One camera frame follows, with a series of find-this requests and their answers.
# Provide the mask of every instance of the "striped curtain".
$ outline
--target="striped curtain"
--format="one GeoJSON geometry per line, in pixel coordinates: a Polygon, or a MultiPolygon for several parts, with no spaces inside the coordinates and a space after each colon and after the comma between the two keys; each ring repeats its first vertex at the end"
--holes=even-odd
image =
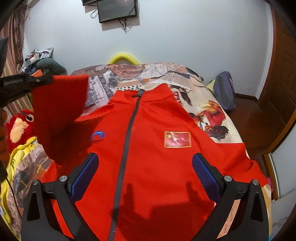
{"type": "MultiPolygon", "coordinates": [[[[26,9],[27,3],[25,1],[14,11],[0,32],[0,38],[9,38],[6,63],[2,74],[3,77],[18,74],[24,62],[22,50],[24,47],[26,9]]],[[[10,117],[12,115],[16,115],[22,110],[30,108],[32,108],[30,100],[27,96],[25,96],[12,102],[4,110],[7,112],[8,117],[10,117]]]]}

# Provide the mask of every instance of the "plush toy eye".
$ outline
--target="plush toy eye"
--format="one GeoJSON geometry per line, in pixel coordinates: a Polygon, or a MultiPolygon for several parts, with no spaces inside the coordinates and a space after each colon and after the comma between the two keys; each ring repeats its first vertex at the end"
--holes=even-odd
{"type": "Polygon", "coordinates": [[[31,114],[28,114],[28,115],[26,116],[26,120],[29,121],[29,122],[33,122],[33,121],[34,121],[34,116],[31,115],[31,114]]]}

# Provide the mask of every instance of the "blue logo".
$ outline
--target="blue logo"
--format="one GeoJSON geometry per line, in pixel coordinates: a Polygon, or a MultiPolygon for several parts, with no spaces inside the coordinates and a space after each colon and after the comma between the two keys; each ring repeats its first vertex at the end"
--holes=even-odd
{"type": "Polygon", "coordinates": [[[105,137],[105,133],[104,133],[103,131],[96,131],[95,133],[93,133],[93,134],[91,135],[91,141],[94,140],[94,137],[95,137],[95,136],[99,136],[99,137],[101,137],[101,138],[104,138],[104,137],[105,137]]]}

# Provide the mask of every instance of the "blue gripper pad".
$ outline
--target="blue gripper pad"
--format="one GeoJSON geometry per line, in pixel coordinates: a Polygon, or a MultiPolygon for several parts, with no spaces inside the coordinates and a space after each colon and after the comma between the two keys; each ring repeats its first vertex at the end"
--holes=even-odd
{"type": "Polygon", "coordinates": [[[71,186],[71,201],[76,202],[82,199],[87,187],[89,186],[94,174],[99,167],[98,155],[93,153],[89,161],[82,169],[71,186]]]}
{"type": "Polygon", "coordinates": [[[194,154],[192,157],[192,167],[196,175],[198,176],[203,188],[205,189],[205,192],[207,193],[209,199],[218,203],[221,199],[220,186],[197,154],[194,154]]]}

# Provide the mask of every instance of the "yellow foam tube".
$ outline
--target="yellow foam tube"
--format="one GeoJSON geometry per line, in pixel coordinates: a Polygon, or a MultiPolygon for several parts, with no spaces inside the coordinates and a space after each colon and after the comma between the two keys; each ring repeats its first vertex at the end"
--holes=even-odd
{"type": "Polygon", "coordinates": [[[119,54],[115,55],[114,57],[112,57],[112,59],[110,59],[108,64],[115,64],[121,59],[125,59],[126,61],[130,62],[133,65],[140,64],[134,57],[130,56],[127,53],[119,53],[119,54]]]}

